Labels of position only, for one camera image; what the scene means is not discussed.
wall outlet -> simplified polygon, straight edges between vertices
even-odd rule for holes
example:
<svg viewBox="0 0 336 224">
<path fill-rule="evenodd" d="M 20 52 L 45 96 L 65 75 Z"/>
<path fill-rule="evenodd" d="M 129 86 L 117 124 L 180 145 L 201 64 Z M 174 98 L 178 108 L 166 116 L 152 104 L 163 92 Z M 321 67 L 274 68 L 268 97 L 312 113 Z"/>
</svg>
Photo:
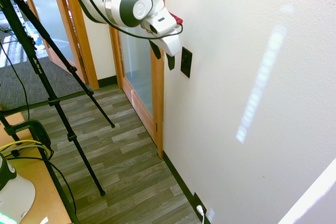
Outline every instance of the wall outlet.
<svg viewBox="0 0 336 224">
<path fill-rule="evenodd" d="M 194 199 L 196 201 L 196 205 L 201 205 L 204 211 L 204 214 L 206 214 L 206 208 L 205 205 L 201 202 L 201 199 L 199 198 L 199 196 L 197 195 L 197 193 L 194 193 Z"/>
<path fill-rule="evenodd" d="M 190 52 L 185 47 L 182 47 L 182 60 L 181 60 L 181 71 L 190 78 L 191 70 L 191 60 L 193 58 L 193 53 Z"/>
</svg>

black baseboard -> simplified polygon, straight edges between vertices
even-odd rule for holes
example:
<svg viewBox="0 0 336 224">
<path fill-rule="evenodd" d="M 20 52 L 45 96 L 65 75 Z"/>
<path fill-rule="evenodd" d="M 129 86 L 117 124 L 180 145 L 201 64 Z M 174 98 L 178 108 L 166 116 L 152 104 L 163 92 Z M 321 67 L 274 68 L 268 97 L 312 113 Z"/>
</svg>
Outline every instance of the black baseboard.
<svg viewBox="0 0 336 224">
<path fill-rule="evenodd" d="M 195 213 L 197 214 L 199 220 L 202 221 L 203 217 L 200 215 L 200 213 L 196 209 L 198 203 L 196 202 L 193 194 L 191 193 L 191 191 L 189 190 L 189 188 L 187 187 L 187 185 L 183 181 L 182 177 L 177 172 L 177 170 L 174 167 L 173 163 L 168 158 L 168 156 L 167 156 L 167 154 L 166 154 L 165 151 L 163 152 L 163 160 L 166 162 L 169 170 L 172 172 L 174 178 L 176 179 L 177 183 L 179 184 L 180 188 L 182 189 L 182 192 L 184 193 L 185 197 L 189 201 L 190 205 L 193 207 L 193 209 L 194 209 Z M 210 224 L 210 222 L 209 222 L 209 220 L 208 220 L 207 217 L 205 217 L 204 223 L 205 224 Z"/>
<path fill-rule="evenodd" d="M 117 84 L 117 83 L 118 83 L 117 76 L 111 76 L 111 77 L 98 80 L 98 85 L 100 88 L 113 85 L 113 84 Z"/>
</svg>

wooden table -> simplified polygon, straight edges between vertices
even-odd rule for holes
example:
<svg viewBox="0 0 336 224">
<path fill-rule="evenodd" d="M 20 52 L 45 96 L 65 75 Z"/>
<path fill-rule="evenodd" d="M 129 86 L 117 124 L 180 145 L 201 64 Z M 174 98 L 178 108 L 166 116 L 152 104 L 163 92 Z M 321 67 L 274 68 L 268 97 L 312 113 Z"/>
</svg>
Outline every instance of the wooden table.
<svg viewBox="0 0 336 224">
<path fill-rule="evenodd" d="M 7 116 L 6 119 L 11 125 L 24 121 L 21 113 Z M 33 139 L 29 130 L 23 130 L 17 133 L 20 140 Z M 0 126 L 0 146 L 13 142 L 12 137 L 4 131 L 3 125 Z M 20 152 L 20 156 L 40 157 L 37 148 L 28 148 Z M 34 203 L 23 218 L 20 224 L 40 224 L 48 217 L 47 224 L 69 224 L 72 223 L 68 212 L 61 200 L 61 197 L 55 187 L 50 173 L 43 161 L 32 159 L 17 159 L 10 161 L 16 168 L 17 173 L 35 186 Z"/>
</svg>

yellow cable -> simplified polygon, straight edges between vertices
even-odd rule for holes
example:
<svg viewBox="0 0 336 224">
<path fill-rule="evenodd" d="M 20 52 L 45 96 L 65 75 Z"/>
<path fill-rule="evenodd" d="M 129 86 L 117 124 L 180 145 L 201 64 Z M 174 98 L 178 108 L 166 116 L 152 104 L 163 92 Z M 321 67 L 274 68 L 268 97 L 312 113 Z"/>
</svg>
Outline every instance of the yellow cable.
<svg viewBox="0 0 336 224">
<path fill-rule="evenodd" d="M 2 154 L 5 154 L 7 152 L 11 152 L 11 151 L 15 151 L 15 150 L 22 150 L 22 149 L 26 149 L 26 148 L 31 148 L 31 147 L 37 147 L 37 148 L 42 148 L 44 149 L 47 158 L 50 158 L 51 155 L 51 151 L 45 146 L 45 145 L 37 145 L 37 144 L 32 144 L 32 145 L 22 145 L 22 146 L 18 146 L 15 148 L 11 148 L 11 149 L 7 149 L 4 151 L 1 151 Z"/>
<path fill-rule="evenodd" d="M 4 145 L 4 146 L 1 146 L 1 147 L 0 147 L 0 151 L 2 151 L 3 149 L 5 149 L 5 148 L 7 148 L 7 147 L 10 147 L 10 146 L 12 146 L 12 145 L 14 145 L 14 144 L 28 143 L 28 142 L 36 143 L 36 144 L 43 144 L 43 143 L 41 143 L 41 142 L 39 142 L 39 141 L 36 141 L 36 140 L 19 140 L 19 141 L 14 141 L 14 142 L 12 142 L 12 143 L 9 143 L 9 144 L 6 144 L 6 145 Z"/>
</svg>

wooden door frame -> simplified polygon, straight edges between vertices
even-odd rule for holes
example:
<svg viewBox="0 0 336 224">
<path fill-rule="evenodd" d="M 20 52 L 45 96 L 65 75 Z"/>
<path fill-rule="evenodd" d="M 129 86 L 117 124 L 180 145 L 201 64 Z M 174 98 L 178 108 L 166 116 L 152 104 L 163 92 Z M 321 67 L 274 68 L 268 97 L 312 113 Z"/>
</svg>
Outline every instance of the wooden door frame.
<svg viewBox="0 0 336 224">
<path fill-rule="evenodd" d="M 157 154 L 163 157 L 163 99 L 164 99 L 164 52 L 161 51 L 161 59 L 157 60 L 154 52 L 151 50 L 151 75 L 152 75 L 152 105 L 153 117 L 142 104 L 141 100 L 134 92 L 129 81 L 124 77 L 124 68 L 121 53 L 121 44 L 119 32 L 110 27 L 112 49 L 114 55 L 115 71 L 117 73 L 118 85 L 124 90 L 126 96 L 133 105 L 139 118 L 152 137 L 157 146 Z"/>
<path fill-rule="evenodd" d="M 86 77 L 86 73 L 85 73 L 85 69 L 83 64 L 79 61 L 79 57 L 80 57 L 80 52 L 79 52 L 79 47 L 78 47 L 78 42 L 77 42 L 77 38 L 74 32 L 74 29 L 72 28 L 72 23 L 71 23 L 71 19 L 68 13 L 68 7 L 67 7 L 67 3 L 66 0 L 56 0 L 58 8 L 59 8 L 59 12 L 61 14 L 61 18 L 64 24 L 64 28 L 65 28 L 65 32 L 67 34 L 69 39 L 69 44 L 70 44 L 70 49 L 74 58 L 75 62 L 72 62 L 71 60 L 68 60 L 68 62 L 72 65 L 72 66 L 76 66 L 77 67 L 77 75 L 80 77 L 80 79 L 84 82 L 87 83 L 88 82 L 88 78 Z M 61 60 L 58 58 L 57 55 L 52 55 L 52 60 L 53 62 L 55 62 L 58 66 L 60 66 L 61 68 L 63 68 L 64 70 L 68 71 L 68 69 L 65 67 L 65 65 L 61 62 Z"/>
<path fill-rule="evenodd" d="M 83 60 L 89 85 L 93 90 L 97 90 L 99 89 L 98 79 L 95 64 L 93 63 L 89 38 L 85 27 L 81 6 L 78 0 L 68 0 L 68 4 L 72 14 L 72 20 L 78 39 L 80 55 Z"/>
</svg>

